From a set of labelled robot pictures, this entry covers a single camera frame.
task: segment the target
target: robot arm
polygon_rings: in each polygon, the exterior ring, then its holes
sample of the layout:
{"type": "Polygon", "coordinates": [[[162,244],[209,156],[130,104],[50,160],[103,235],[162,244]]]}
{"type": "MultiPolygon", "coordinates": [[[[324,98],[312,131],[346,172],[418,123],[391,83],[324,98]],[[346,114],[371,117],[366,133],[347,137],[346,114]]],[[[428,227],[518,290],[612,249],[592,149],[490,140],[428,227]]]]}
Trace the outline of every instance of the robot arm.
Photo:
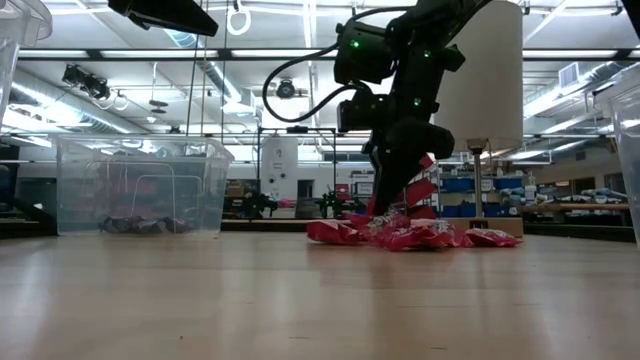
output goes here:
{"type": "Polygon", "coordinates": [[[419,162],[427,153],[437,159],[451,156],[452,134],[429,123],[439,108],[436,98],[444,72],[457,71],[465,61],[455,45],[447,45],[489,2],[420,0],[385,29],[354,19],[339,28],[334,68],[338,83],[380,83],[388,69],[395,71],[388,95],[362,86],[338,109],[339,131],[371,130],[363,153],[376,171],[374,214],[387,211],[421,171],[419,162]]]}

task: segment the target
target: clear plastic bin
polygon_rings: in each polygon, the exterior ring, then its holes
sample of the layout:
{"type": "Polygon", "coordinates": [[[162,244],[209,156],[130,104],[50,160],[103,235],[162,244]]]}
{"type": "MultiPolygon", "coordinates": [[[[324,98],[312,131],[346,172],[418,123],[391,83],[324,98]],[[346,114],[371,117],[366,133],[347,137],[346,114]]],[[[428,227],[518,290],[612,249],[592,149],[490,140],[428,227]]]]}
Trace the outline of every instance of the clear plastic bin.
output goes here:
{"type": "Polygon", "coordinates": [[[60,135],[60,235],[220,231],[233,155],[193,137],[60,135]]]}
{"type": "Polygon", "coordinates": [[[620,167],[640,247],[640,78],[612,87],[598,95],[597,101],[603,105],[605,115],[613,119],[620,167]]]}
{"type": "Polygon", "coordinates": [[[0,127],[20,44],[34,46],[51,31],[51,13],[39,0],[0,0],[0,127]]]}

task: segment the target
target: wooden table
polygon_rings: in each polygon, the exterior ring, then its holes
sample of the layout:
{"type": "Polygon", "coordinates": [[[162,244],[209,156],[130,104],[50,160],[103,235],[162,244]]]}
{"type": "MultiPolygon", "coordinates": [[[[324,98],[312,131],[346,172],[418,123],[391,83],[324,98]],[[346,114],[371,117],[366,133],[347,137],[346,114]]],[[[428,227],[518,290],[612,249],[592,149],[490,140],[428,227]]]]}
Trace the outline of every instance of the wooden table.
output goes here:
{"type": "Polygon", "coordinates": [[[635,245],[388,253],[302,234],[0,243],[3,360],[640,358],[635,245]]]}

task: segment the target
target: blue bin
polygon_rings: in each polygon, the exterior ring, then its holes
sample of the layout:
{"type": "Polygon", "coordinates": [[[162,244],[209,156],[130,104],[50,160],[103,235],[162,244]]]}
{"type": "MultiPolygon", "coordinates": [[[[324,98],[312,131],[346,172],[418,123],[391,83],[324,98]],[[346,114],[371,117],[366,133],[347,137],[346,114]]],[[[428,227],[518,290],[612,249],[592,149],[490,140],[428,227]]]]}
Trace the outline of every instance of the blue bin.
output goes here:
{"type": "Polygon", "coordinates": [[[473,179],[443,179],[442,190],[446,192],[465,192],[473,190],[473,179]]]}
{"type": "Polygon", "coordinates": [[[495,183],[496,190],[517,189],[517,188],[521,188],[522,187],[522,179],[521,178],[516,178],[516,179],[509,179],[509,178],[496,179],[494,183],[495,183]]]}
{"type": "Polygon", "coordinates": [[[460,205],[460,217],[476,217],[476,205],[460,205]]]}
{"type": "Polygon", "coordinates": [[[443,218],[460,217],[460,208],[454,205],[445,205],[442,207],[443,218]]]}
{"type": "Polygon", "coordinates": [[[509,206],[504,205],[486,205],[483,208],[485,217],[510,217],[509,206]]]}

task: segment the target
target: cardboard box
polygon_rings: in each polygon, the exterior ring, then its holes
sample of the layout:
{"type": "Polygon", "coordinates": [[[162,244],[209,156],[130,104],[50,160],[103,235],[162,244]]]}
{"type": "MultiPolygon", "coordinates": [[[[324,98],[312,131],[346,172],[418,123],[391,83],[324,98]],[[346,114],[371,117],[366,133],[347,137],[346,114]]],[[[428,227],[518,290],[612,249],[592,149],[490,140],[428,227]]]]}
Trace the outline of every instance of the cardboard box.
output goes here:
{"type": "Polygon", "coordinates": [[[243,197],[244,184],[239,180],[227,181],[227,197],[243,197]]]}

